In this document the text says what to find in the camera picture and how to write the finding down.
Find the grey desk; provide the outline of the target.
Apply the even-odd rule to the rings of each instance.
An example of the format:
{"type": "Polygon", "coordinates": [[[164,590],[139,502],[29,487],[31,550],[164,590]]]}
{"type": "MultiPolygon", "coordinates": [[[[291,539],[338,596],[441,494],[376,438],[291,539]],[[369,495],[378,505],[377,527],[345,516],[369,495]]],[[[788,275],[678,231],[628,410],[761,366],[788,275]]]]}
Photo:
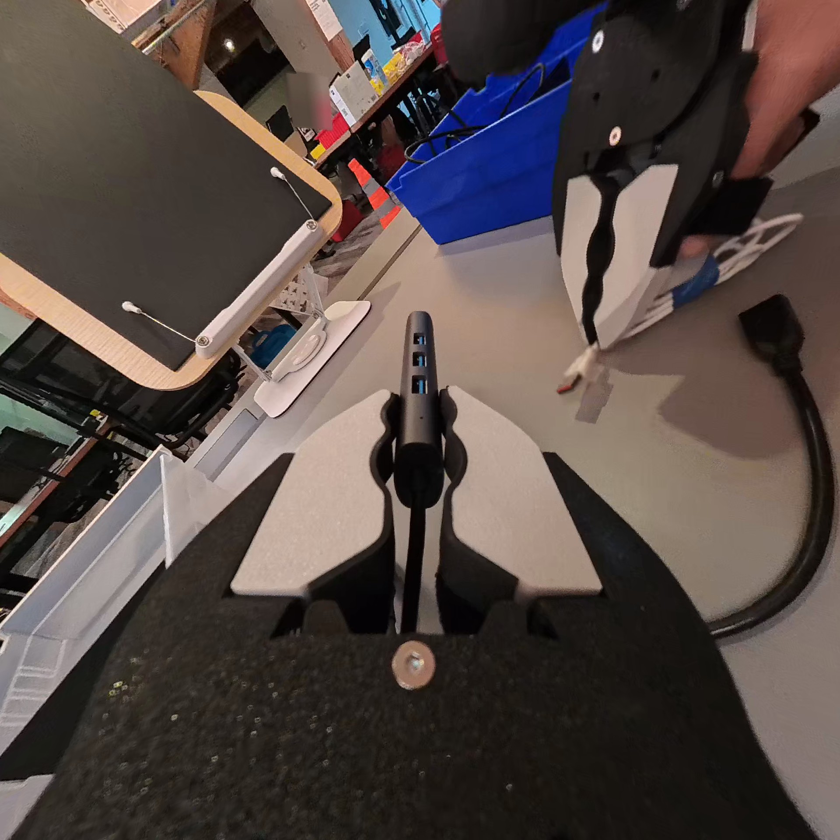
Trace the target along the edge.
{"type": "Polygon", "coordinates": [[[371,286],[381,321],[348,343],[336,384],[278,418],[244,397],[202,446],[198,465],[242,490],[270,456],[396,375],[386,340],[409,310],[428,308],[444,380],[521,425],[557,452],[676,573],[703,615],[717,617],[782,573],[805,510],[804,445],[781,385],[740,337],[737,312],[787,294],[805,327],[805,377],[838,447],[838,165],[808,177],[784,166],[768,215],[802,212],[782,245],[716,290],[631,339],[607,366],[604,407],[553,393],[578,347],[571,309],[551,272],[550,222],[540,219],[437,247],[416,231],[371,286]]]}

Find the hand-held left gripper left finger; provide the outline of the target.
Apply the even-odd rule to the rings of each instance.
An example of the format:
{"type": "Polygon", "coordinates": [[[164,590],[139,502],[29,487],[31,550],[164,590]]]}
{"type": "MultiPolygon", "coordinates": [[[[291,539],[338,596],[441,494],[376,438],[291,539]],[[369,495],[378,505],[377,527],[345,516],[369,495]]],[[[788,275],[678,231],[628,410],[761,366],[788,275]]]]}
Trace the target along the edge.
{"type": "Polygon", "coordinates": [[[392,505],[377,457],[393,394],[374,392],[291,457],[230,587],[236,595],[325,596],[393,587],[392,505]]]}

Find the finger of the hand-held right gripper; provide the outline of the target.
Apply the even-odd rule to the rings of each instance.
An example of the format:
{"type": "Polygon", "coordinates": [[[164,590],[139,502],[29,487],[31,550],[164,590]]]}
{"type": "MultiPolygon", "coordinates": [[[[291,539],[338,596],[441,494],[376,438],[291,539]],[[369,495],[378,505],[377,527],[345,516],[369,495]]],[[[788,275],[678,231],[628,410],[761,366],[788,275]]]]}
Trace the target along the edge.
{"type": "Polygon", "coordinates": [[[606,331],[606,278],[595,277],[597,300],[585,301],[585,287],[590,278],[587,256],[597,268],[610,263],[610,198],[588,174],[571,178],[566,186],[563,230],[560,246],[562,278],[575,317],[585,331],[592,321],[597,332],[606,331]]]}
{"type": "Polygon", "coordinates": [[[601,350],[623,339],[645,315],[657,291],[652,258],[674,188],[677,164],[648,167],[622,189],[613,214],[614,247],[594,326],[601,350]]]}

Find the black usb hub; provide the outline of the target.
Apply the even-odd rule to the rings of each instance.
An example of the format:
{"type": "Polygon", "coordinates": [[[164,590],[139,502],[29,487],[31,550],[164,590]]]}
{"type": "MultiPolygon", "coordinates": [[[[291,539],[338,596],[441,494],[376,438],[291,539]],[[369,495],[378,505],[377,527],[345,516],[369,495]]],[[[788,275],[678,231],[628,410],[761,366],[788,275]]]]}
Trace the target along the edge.
{"type": "Polygon", "coordinates": [[[410,513],[401,634],[417,629],[426,512],[443,493],[441,423],[434,325],[426,311],[413,311],[406,321],[393,474],[397,498],[410,513]]]}

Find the white cardboard box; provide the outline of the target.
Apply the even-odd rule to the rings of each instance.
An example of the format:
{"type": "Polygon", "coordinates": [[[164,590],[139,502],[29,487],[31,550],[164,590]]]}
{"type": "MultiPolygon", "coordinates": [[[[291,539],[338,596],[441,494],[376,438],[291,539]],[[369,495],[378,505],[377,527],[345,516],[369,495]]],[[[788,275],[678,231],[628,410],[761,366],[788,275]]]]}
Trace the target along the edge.
{"type": "Polygon", "coordinates": [[[332,104],[350,128],[363,122],[365,115],[380,100],[380,96],[371,84],[371,79],[357,61],[334,78],[329,86],[329,96],[332,104]]]}

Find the paper sign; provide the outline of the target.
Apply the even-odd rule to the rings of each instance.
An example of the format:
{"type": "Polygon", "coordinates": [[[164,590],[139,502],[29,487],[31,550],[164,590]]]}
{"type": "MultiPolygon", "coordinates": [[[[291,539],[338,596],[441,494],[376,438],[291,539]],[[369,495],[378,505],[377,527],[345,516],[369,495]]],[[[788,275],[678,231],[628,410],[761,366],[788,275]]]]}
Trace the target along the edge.
{"type": "Polygon", "coordinates": [[[313,18],[317,22],[327,42],[334,40],[343,32],[341,22],[334,12],[330,1],[306,1],[313,18]]]}

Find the red storage bins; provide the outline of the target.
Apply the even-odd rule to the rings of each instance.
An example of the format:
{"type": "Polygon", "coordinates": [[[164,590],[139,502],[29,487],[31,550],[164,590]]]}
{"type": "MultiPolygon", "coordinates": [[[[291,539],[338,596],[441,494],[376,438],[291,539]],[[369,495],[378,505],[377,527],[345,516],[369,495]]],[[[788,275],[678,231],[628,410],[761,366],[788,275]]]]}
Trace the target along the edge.
{"type": "Polygon", "coordinates": [[[318,163],[322,157],[330,152],[333,146],[344,142],[350,137],[350,126],[341,112],[332,116],[332,126],[329,129],[318,132],[316,145],[308,153],[308,157],[318,163]]]}

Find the clear plastic container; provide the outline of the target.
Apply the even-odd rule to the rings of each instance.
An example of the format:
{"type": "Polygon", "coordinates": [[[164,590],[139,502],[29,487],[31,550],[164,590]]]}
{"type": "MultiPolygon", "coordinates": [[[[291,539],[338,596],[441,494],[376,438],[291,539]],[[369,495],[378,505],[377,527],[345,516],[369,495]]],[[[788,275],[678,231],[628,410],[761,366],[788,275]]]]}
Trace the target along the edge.
{"type": "Polygon", "coordinates": [[[3,794],[49,780],[141,596],[232,497],[154,454],[3,619],[3,794]]]}

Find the wooden black book stand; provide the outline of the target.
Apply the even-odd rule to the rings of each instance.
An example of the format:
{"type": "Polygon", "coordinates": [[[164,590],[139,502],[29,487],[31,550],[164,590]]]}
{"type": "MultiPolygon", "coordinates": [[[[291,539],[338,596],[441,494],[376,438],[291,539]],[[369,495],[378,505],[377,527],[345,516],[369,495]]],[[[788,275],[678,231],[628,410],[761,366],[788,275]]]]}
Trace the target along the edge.
{"type": "Polygon", "coordinates": [[[2,302],[155,391],[204,378],[337,229],[337,190],[80,2],[2,2],[2,302]]]}

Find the white cable bundle blue tie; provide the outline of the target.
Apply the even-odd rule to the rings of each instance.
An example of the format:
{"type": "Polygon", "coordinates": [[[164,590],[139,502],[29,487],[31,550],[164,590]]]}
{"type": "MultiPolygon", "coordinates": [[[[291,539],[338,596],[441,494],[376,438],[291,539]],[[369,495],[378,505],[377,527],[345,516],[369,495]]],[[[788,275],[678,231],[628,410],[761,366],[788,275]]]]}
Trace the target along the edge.
{"type": "Polygon", "coordinates": [[[607,305],[607,314],[594,315],[597,338],[582,329],[584,350],[570,363],[556,388],[572,392],[580,382],[593,383],[602,372],[600,354],[664,320],[674,310],[749,268],[762,255],[789,237],[805,220],[803,213],[787,213],[767,220],[756,217],[747,231],[726,239],[703,255],[679,259],[673,266],[648,269],[645,289],[632,288],[629,296],[607,305]]]}

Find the person's right hand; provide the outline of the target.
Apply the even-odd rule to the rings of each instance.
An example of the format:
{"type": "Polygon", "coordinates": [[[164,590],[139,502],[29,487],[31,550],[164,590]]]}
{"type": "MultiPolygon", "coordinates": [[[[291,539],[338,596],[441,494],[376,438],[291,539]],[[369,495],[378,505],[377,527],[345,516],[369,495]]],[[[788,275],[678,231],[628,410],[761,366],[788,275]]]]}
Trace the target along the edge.
{"type": "Polygon", "coordinates": [[[812,130],[806,114],[839,82],[838,1],[758,1],[759,56],[744,103],[750,126],[731,170],[736,181],[769,174],[812,130]]]}

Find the orange traffic cone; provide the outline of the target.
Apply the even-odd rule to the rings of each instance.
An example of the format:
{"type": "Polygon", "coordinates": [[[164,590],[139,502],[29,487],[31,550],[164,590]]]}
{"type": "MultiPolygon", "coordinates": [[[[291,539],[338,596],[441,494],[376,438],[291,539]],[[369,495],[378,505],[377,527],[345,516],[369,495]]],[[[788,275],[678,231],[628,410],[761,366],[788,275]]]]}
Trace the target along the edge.
{"type": "Polygon", "coordinates": [[[348,162],[348,167],[367,197],[379,224],[382,228],[387,228],[399,215],[401,208],[388,190],[375,180],[362,163],[352,158],[348,162]]]}

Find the wooden workbench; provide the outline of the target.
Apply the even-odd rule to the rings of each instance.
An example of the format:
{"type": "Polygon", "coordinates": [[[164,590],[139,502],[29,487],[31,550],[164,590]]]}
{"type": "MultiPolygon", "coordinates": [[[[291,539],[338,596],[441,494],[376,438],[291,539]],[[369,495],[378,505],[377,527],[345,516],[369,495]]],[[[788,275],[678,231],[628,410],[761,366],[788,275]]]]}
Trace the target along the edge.
{"type": "Polygon", "coordinates": [[[419,83],[416,81],[416,76],[424,68],[426,63],[435,58],[434,45],[432,43],[423,44],[422,49],[416,49],[414,51],[412,58],[413,60],[407,63],[406,69],[396,83],[385,92],[385,95],[380,98],[377,105],[365,115],[365,120],[350,128],[350,137],[344,142],[333,146],[330,152],[322,157],[318,163],[309,161],[313,169],[319,171],[325,167],[332,154],[337,153],[354,136],[360,134],[366,127],[375,123],[387,109],[404,106],[406,115],[417,128],[422,130],[429,128],[432,113],[424,104],[423,92],[419,87],[419,83]]]}

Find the blue plastic bin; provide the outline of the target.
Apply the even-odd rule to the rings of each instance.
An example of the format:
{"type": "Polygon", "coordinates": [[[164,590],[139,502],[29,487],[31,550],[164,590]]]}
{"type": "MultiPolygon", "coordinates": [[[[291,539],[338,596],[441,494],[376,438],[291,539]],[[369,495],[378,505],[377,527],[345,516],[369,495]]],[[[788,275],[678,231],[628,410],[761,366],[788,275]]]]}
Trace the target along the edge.
{"type": "Polygon", "coordinates": [[[511,77],[489,76],[482,93],[507,114],[562,86],[571,78],[573,48],[585,44],[593,20],[605,9],[606,2],[598,3],[557,27],[530,67],[511,77]]]}
{"type": "Polygon", "coordinates": [[[545,93],[387,183],[437,245],[552,214],[553,171],[571,83],[545,93]]]}

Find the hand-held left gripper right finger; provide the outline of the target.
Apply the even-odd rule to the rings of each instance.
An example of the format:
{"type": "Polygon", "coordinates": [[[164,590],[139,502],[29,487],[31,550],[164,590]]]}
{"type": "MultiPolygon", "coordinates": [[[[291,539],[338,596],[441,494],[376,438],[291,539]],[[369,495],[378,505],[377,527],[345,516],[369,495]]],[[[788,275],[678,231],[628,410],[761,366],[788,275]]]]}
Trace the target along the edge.
{"type": "Polygon", "coordinates": [[[455,596],[592,596],[602,582],[537,444],[451,385],[439,578],[455,596]]]}

